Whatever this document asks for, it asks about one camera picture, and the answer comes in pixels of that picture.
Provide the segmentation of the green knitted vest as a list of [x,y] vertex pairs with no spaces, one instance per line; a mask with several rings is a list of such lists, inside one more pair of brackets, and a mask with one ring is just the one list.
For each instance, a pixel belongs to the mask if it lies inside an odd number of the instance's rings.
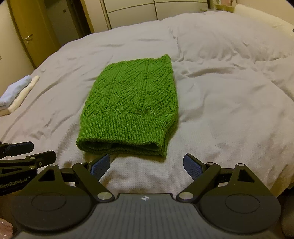
[[121,61],[108,65],[94,82],[76,144],[92,154],[166,156],[177,121],[170,57]]

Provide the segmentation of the folded cream garment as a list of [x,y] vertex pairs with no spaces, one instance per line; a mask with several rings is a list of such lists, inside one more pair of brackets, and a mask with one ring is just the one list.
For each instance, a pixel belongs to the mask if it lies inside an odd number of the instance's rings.
[[14,112],[17,108],[20,107],[20,105],[23,103],[24,99],[27,97],[29,92],[32,90],[32,88],[36,85],[37,81],[39,80],[39,76],[35,76],[32,78],[32,81],[29,83],[28,86],[26,86],[13,100],[11,105],[1,110],[1,117],[4,115],[9,115],[10,113]]

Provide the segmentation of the folded light blue garment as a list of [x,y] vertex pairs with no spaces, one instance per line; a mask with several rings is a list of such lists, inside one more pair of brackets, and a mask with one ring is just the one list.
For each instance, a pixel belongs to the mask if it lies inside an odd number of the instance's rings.
[[8,108],[17,95],[29,85],[32,78],[27,75],[22,79],[9,85],[4,94],[1,96],[1,110]]

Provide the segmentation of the white duvet cover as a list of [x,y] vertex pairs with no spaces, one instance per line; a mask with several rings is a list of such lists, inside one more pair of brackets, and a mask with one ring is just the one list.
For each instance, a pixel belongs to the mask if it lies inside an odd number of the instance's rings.
[[190,153],[231,168],[246,164],[275,195],[293,183],[293,40],[224,11],[186,13],[115,28],[64,45],[34,72],[22,105],[1,117],[1,141],[53,150],[60,167],[94,159],[76,146],[89,91],[111,63],[172,61],[179,120],[166,158],[112,155],[101,183],[112,193],[173,193],[191,183]]

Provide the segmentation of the wooden room door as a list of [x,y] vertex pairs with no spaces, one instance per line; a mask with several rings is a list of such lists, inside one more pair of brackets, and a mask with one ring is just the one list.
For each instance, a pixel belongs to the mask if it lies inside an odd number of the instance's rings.
[[35,67],[60,49],[44,1],[8,1],[21,41]]

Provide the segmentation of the white panelled wardrobe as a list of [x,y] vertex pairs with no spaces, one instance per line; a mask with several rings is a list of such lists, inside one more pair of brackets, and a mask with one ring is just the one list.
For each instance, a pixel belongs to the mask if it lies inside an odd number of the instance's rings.
[[210,9],[207,0],[100,1],[108,29]]

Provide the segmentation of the white bedside table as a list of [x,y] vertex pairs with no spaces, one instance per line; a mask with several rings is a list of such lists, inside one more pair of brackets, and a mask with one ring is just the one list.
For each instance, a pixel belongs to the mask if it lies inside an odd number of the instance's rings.
[[215,4],[213,8],[208,8],[208,9],[200,9],[200,12],[207,12],[207,11],[227,11],[230,13],[234,12],[234,7],[233,6],[227,6],[223,4]]

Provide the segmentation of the cream bed pillow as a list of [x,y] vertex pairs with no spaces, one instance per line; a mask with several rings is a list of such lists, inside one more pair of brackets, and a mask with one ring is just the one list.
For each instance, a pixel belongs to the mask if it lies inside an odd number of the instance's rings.
[[234,13],[267,24],[271,28],[293,37],[293,25],[279,17],[242,4],[237,4],[235,6]]

